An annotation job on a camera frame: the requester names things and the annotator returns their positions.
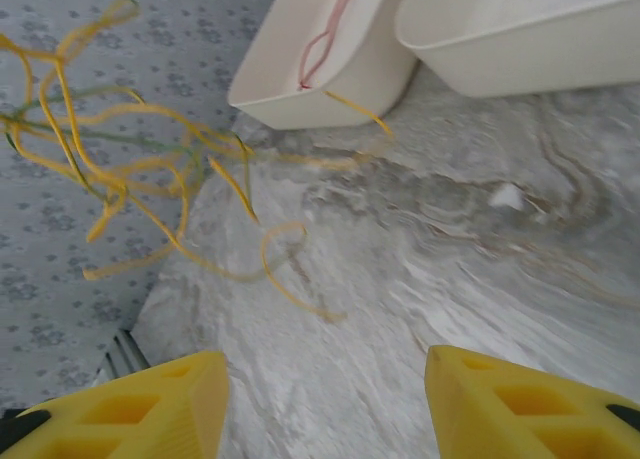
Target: gray patterned tablecloth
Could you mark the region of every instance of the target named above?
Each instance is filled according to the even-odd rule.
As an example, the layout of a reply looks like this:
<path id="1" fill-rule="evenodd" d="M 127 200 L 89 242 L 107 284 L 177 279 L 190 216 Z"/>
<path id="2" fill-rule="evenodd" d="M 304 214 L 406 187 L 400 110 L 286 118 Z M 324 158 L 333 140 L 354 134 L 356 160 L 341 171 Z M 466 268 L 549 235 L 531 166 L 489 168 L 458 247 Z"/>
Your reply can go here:
<path id="1" fill-rule="evenodd" d="M 422 69 L 387 118 L 384 158 L 348 173 L 256 165 L 261 227 L 219 177 L 191 213 L 187 244 L 232 270 L 260 267 L 266 228 L 304 221 L 308 243 L 277 275 L 344 322 L 176 254 L 134 335 L 155 363 L 225 352 L 229 459 L 436 457 L 433 344 L 640 400 L 639 111 L 638 86 L 473 100 Z M 375 125 L 237 128 L 256 147 L 331 157 L 382 138 Z"/>
<path id="2" fill-rule="evenodd" d="M 72 29 L 97 20 L 113 0 L 0 0 L 0 33 L 29 48 L 53 50 Z M 226 92 L 272 0 L 136 0 L 140 17 L 97 34 L 68 68 L 74 90 L 118 84 L 212 127 L 229 127 Z M 34 81 L 51 65 L 33 61 Z M 0 50 L 0 112 L 24 102 L 17 56 Z M 59 93 L 54 84 L 52 93 Z M 75 101 L 93 115 L 122 97 Z M 29 119 L 38 120 L 33 114 Z M 96 128 L 170 144 L 182 131 L 151 115 L 114 118 Z M 89 282 L 82 268 L 138 259 L 162 247 L 162 232 L 128 205 L 102 238 L 85 236 L 100 201 L 66 177 L 15 154 L 0 136 L 0 411 L 26 407 L 86 387 L 120 327 L 131 327 L 155 283 L 158 266 Z M 96 139 L 84 142 L 105 168 L 151 151 Z M 25 138 L 24 146 L 64 160 L 60 147 Z M 165 183 L 167 175 L 140 180 Z M 144 197 L 172 226 L 179 201 Z"/>

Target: gray floral fabric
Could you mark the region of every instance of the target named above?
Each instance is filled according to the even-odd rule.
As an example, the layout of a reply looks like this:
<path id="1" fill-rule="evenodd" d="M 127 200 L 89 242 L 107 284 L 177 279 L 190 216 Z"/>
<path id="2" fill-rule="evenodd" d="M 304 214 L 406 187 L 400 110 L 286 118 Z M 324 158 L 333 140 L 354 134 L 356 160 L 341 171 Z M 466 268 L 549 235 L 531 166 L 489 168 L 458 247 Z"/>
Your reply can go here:
<path id="1" fill-rule="evenodd" d="M 99 16 L 112 0 L 0 0 L 0 31 L 31 47 L 52 50 L 72 28 Z M 68 70 L 75 89 L 120 84 L 149 102 L 174 108 L 213 127 L 228 127 L 234 111 L 226 91 L 272 0 L 137 0 L 141 16 L 103 31 Z M 34 70 L 43 77 L 44 65 Z M 19 61 L 0 55 L 0 109 L 23 100 Z M 76 103 L 92 114 L 121 98 Z M 102 130 L 165 143 L 180 129 L 160 116 L 123 117 Z M 87 140 L 101 165 L 128 162 L 139 151 Z M 35 140 L 25 146 L 51 158 L 61 151 Z M 157 267 L 96 282 L 82 268 L 141 257 L 163 244 L 163 235 L 128 207 L 93 244 L 85 235 L 101 204 L 64 177 L 24 160 L 8 144 L 0 154 L 0 409 L 26 406 L 88 385 L 118 327 L 132 323 L 151 289 Z M 166 181 L 163 176 L 141 179 Z M 177 201 L 143 197 L 169 224 Z"/>

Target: yellow yarn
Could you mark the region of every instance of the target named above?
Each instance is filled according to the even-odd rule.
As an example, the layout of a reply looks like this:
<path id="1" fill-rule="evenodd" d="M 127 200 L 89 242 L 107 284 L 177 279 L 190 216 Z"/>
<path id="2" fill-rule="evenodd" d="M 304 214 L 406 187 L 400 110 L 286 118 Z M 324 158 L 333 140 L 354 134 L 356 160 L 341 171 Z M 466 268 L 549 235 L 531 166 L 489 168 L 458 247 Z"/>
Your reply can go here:
<path id="1" fill-rule="evenodd" d="M 184 246 L 181 242 L 182 236 L 187 227 L 187 218 L 189 214 L 189 200 L 197 192 L 201 185 L 202 177 L 198 177 L 192 183 L 189 178 L 195 170 L 201 169 L 200 160 L 197 152 L 193 152 L 189 148 L 192 139 L 195 137 L 212 152 L 224 155 L 225 157 L 242 161 L 244 165 L 244 189 L 236 182 L 236 180 L 228 173 L 228 171 L 218 162 L 212 155 L 208 156 L 208 162 L 211 168 L 220 174 L 224 180 L 231 186 L 242 203 L 247 214 L 259 224 L 258 217 L 253 210 L 251 203 L 251 188 L 249 184 L 249 162 L 257 159 L 277 159 L 280 161 L 293 162 L 299 164 L 307 164 L 311 166 L 332 169 L 332 170 L 349 170 L 357 167 L 359 164 L 370 160 L 372 157 L 380 155 L 383 150 L 388 147 L 393 140 L 393 133 L 389 127 L 375 114 L 366 109 L 353 104 L 349 100 L 338 96 L 329 91 L 325 91 L 332 99 L 341 102 L 362 114 L 373 119 L 385 131 L 388 140 L 381 143 L 376 148 L 366 153 L 356 153 L 353 157 L 339 160 L 325 160 L 313 157 L 298 156 L 291 154 L 271 155 L 259 151 L 254 151 L 246 146 L 242 140 L 236 135 L 222 134 L 212 130 L 204 124 L 195 124 L 186 119 L 183 115 L 169 108 L 157 104 L 147 104 L 143 98 L 135 91 L 127 87 L 104 86 L 94 88 L 81 94 L 71 93 L 67 79 L 65 66 L 73 59 L 78 57 L 84 48 L 90 43 L 92 38 L 102 29 L 124 23 L 139 12 L 138 4 L 133 0 L 116 0 L 105 11 L 102 17 L 91 24 L 79 27 L 69 33 L 56 48 L 55 52 L 34 51 L 22 48 L 13 43 L 6 36 L 0 34 L 0 49 L 8 50 L 18 56 L 22 62 L 26 76 L 25 88 L 25 105 L 17 109 L 12 115 L 0 115 L 0 121 L 4 126 L 4 133 L 12 142 L 15 149 L 23 157 L 56 171 L 71 180 L 79 183 L 93 195 L 99 197 L 103 202 L 103 211 L 101 217 L 91 227 L 87 234 L 87 242 L 92 242 L 99 238 L 106 230 L 111 219 L 117 215 L 125 206 L 127 200 L 132 201 L 142 212 L 144 212 L 153 223 L 166 234 L 169 244 L 165 247 L 153 252 L 151 255 L 130 261 L 113 264 L 100 269 L 85 270 L 84 276 L 88 280 L 95 280 L 112 274 L 126 271 L 133 267 L 141 267 L 149 265 L 163 257 L 166 257 L 171 251 L 177 249 L 186 257 L 201 265 L 202 267 L 220 274 L 223 277 L 233 279 L 240 282 L 256 281 L 264 276 L 268 277 L 273 285 L 292 303 L 300 306 L 308 311 L 318 314 L 327 320 L 338 320 L 344 314 L 334 314 L 323 309 L 312 307 L 286 290 L 280 282 L 274 277 L 273 270 L 287 260 L 287 254 L 282 254 L 275 259 L 269 261 L 267 259 L 267 246 L 271 240 L 288 230 L 298 229 L 302 233 L 302 239 L 298 244 L 297 250 L 302 246 L 307 235 L 304 224 L 300 222 L 286 223 L 276 226 L 264 236 L 261 245 L 261 259 L 263 268 L 251 273 L 235 273 L 221 268 L 215 263 L 201 257 Z M 38 100 L 33 100 L 33 80 L 32 68 L 30 60 L 38 60 L 52 65 L 51 70 L 46 74 L 38 89 Z M 62 88 L 62 97 L 51 99 L 47 96 L 47 91 L 51 87 L 53 81 L 58 79 Z M 126 94 L 130 96 L 135 103 L 123 103 L 108 107 L 104 111 L 94 116 L 78 116 L 74 112 L 74 97 L 86 97 L 98 94 Z M 54 116 L 49 105 L 50 101 L 63 102 L 67 111 L 67 115 Z M 27 113 L 34 107 L 40 107 L 46 117 L 46 122 L 30 121 L 27 119 Z M 93 126 L 101 124 L 106 120 L 121 116 L 124 114 L 157 114 L 172 118 L 181 123 L 185 127 L 185 134 L 179 147 L 167 147 L 172 152 L 162 154 L 155 157 L 140 159 L 130 164 L 120 165 L 109 169 L 104 169 L 95 164 L 84 147 L 79 131 L 80 126 Z M 61 163 L 42 157 L 24 148 L 22 144 L 22 134 L 30 134 L 39 139 L 57 142 L 65 153 L 67 163 Z M 107 134 L 94 133 L 95 137 L 109 138 Z M 126 138 L 111 137 L 114 140 L 124 140 Z M 187 152 L 191 156 L 191 160 L 182 170 L 179 170 L 176 163 L 181 159 L 182 155 Z M 85 170 L 81 169 L 78 164 L 76 155 L 82 160 Z M 151 184 L 145 184 L 134 181 L 131 175 L 141 171 L 150 170 L 169 170 L 174 181 L 167 187 L 160 187 Z M 154 194 L 165 197 L 178 197 L 182 200 L 182 210 L 180 216 L 180 224 L 176 232 L 172 232 L 149 208 L 136 197 L 136 192 L 146 194 Z"/>

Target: gray marble surface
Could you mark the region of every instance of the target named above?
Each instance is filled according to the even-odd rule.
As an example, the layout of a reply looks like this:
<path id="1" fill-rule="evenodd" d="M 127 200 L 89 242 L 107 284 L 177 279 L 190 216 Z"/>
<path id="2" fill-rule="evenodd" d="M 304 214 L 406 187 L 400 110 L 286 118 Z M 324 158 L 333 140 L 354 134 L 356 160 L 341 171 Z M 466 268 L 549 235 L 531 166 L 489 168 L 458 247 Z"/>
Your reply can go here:
<path id="1" fill-rule="evenodd" d="M 639 401 L 640 87 L 474 100 L 423 68 L 386 119 L 397 144 L 357 170 L 255 165 L 260 227 L 219 177 L 194 204 L 186 244 L 232 270 L 260 268 L 268 227 L 304 221 L 308 241 L 277 276 L 347 313 L 327 323 L 267 280 L 169 258 L 134 335 L 153 363 L 225 352 L 220 457 L 437 457 L 423 385 L 434 344 Z M 328 157 L 383 137 L 236 127 L 255 147 Z"/>

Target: white plastic bin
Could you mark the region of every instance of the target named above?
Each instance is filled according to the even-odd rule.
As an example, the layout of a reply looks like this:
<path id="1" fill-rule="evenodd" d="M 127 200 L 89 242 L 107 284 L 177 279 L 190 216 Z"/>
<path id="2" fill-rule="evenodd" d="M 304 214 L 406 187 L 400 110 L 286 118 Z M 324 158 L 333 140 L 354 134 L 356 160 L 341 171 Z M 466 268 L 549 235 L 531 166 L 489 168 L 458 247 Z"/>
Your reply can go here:
<path id="1" fill-rule="evenodd" d="M 387 112 L 416 63 L 395 38 L 400 0 L 351 0 L 327 61 L 298 90 L 306 45 L 324 31 L 336 0 L 275 0 L 238 70 L 228 100 L 274 129 L 354 126 L 370 119 L 326 96 L 339 94 L 372 112 Z M 317 45 L 321 51 L 323 43 Z M 312 54 L 309 64 L 314 62 Z"/>
<path id="2" fill-rule="evenodd" d="M 467 96 L 640 80 L 640 0 L 403 0 L 396 35 Z"/>

